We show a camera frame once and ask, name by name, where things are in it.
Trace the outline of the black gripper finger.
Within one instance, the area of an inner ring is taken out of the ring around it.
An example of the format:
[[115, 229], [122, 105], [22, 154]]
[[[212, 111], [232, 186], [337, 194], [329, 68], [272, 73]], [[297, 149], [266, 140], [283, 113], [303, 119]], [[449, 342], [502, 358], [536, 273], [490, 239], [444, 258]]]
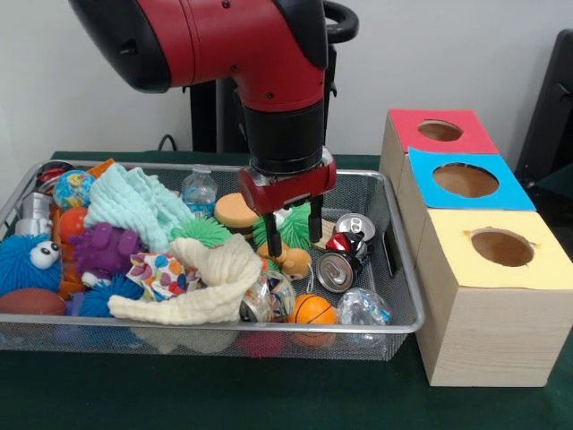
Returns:
[[323, 196], [318, 195], [310, 201], [310, 214], [308, 219], [309, 240], [319, 242], [322, 238], [322, 211]]
[[276, 217], [273, 212], [262, 216], [265, 223], [267, 247], [270, 257], [279, 257], [282, 254], [282, 241], [277, 228]]

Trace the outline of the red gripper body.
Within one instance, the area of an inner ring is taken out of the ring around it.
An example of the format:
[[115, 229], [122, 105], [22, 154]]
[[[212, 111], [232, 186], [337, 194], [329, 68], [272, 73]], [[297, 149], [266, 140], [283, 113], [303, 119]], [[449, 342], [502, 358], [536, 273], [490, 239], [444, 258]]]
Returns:
[[247, 206], [263, 216], [286, 206], [307, 202], [334, 188], [337, 177], [334, 159], [293, 176], [265, 176], [252, 167], [239, 171], [238, 184]]

